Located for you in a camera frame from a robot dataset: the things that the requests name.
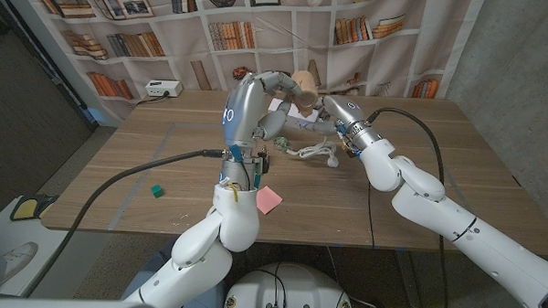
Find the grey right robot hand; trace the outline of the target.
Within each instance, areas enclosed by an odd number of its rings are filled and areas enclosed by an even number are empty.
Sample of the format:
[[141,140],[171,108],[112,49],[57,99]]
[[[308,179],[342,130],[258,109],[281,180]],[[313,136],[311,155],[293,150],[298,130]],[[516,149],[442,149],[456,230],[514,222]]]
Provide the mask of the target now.
[[363,151],[382,137],[365,119],[363,110],[353,100],[340,96],[322,96],[316,103],[319,111],[315,123],[309,130],[331,136],[338,133],[355,151]]

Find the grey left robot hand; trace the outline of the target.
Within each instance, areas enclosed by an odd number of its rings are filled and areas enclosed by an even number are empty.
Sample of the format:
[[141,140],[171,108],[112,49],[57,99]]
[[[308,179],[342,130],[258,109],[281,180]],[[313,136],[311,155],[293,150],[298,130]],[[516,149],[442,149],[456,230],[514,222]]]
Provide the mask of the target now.
[[275,138],[291,107],[309,110],[317,96],[317,84],[308,71],[297,70],[290,76],[276,70],[247,73],[229,93],[222,115],[225,144],[232,154],[222,165],[222,176],[242,190],[255,189],[259,158],[252,150],[257,140]]

